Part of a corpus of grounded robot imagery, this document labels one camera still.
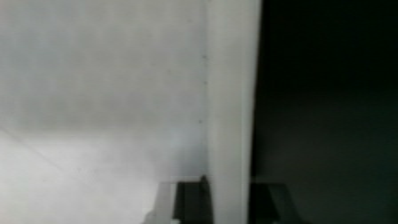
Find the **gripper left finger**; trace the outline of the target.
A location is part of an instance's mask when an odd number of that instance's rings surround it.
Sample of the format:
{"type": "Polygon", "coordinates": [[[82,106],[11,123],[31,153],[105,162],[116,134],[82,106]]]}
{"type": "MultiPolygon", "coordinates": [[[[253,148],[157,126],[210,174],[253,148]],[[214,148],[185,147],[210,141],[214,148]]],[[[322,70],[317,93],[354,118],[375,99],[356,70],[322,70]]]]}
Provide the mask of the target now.
{"type": "Polygon", "coordinates": [[[212,190],[205,176],[160,184],[144,224],[214,224],[212,190]]]}

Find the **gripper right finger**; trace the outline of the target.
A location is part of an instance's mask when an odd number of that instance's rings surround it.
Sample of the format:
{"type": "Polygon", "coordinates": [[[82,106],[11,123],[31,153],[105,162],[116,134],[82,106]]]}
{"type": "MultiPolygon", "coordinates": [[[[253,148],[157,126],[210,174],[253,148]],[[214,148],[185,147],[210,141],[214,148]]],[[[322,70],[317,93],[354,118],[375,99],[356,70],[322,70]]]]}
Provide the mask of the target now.
{"type": "Polygon", "coordinates": [[[288,187],[281,183],[251,184],[251,224],[304,224],[288,187]]]}

